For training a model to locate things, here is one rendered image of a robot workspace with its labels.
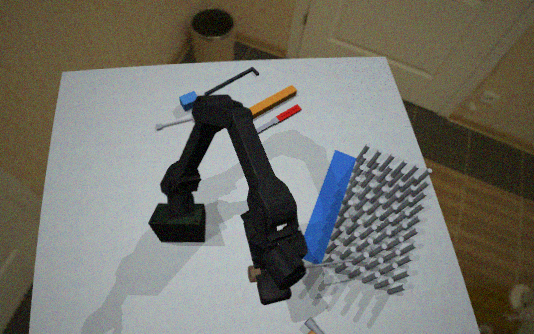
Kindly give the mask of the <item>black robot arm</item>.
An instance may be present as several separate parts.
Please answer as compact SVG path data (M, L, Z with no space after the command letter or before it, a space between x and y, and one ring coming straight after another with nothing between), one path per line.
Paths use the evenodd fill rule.
M249 187L249 211L240 215L249 247L262 255L260 260L278 288L290 288L306 273L302 259L308 247L298 231L296 201L272 170L252 111L228 95L207 95L196 98L192 114L195 125L180 160L169 166L160 182L161 192L167 196L168 217L194 216L192 192L201 181L197 168L214 135L227 128Z

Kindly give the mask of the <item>orange rectangular bar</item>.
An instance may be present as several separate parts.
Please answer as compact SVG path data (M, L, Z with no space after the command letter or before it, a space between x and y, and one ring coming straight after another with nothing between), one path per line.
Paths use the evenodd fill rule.
M251 106L249 109L252 111L253 119L276 107L277 105L283 103L284 101L292 98L296 94L297 90L291 85L290 87L279 91L271 95L270 97L260 101L259 103Z

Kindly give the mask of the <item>wooden tool handle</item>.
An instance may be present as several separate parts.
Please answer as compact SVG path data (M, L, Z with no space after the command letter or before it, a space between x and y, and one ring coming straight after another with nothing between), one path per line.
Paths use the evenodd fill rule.
M346 260L343 260L343 261L323 263L323 264L307 265L305 267L306 268L313 268L313 267L328 266L328 265L333 265L335 263L343 263L343 262L351 262L351 261L353 261L353 259L346 259ZM247 273L248 273L248 279L249 279L250 282L257 282L255 276L256 275L260 275L261 271L260 271L260 268L254 269L254 266L251 265L251 266L248 266L248 272Z

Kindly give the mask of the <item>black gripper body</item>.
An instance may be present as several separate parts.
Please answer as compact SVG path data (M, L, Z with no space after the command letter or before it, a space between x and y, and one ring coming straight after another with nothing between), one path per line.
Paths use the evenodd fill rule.
M252 252L251 249L250 253L254 269L260 268L261 274L264 278L264 281L260 281L259 283L257 283L257 289L261 303L263 305L268 305L275 302L290 299L292 297L291 288L280 290L273 278L269 275L267 271L265 271L265 267L263 266L260 260L262 255L255 254L254 252Z

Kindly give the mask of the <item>grey metal wrench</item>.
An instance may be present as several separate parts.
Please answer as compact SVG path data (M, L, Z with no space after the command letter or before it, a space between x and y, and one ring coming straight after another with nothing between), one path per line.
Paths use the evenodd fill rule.
M157 131L160 131L160 130L162 130L162 128L164 128L164 127L168 127L168 126L171 126L171 125L173 125L173 124L177 124L177 123L181 123L181 122L185 122L185 121L189 121L189 120L193 120L193 122L195 122L195 119L194 119L193 115L192 115L191 118L182 119L182 120L180 120L180 121L178 121L178 122L173 122L173 123L164 124L164 125L162 125L162 124L158 124L158 125L156 125L156 128L157 128Z

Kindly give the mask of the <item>blue cube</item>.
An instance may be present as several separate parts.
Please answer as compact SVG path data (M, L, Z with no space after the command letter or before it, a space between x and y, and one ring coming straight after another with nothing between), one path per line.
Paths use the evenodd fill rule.
M179 97L180 104L185 112L193 109L193 104L197 97L195 91Z

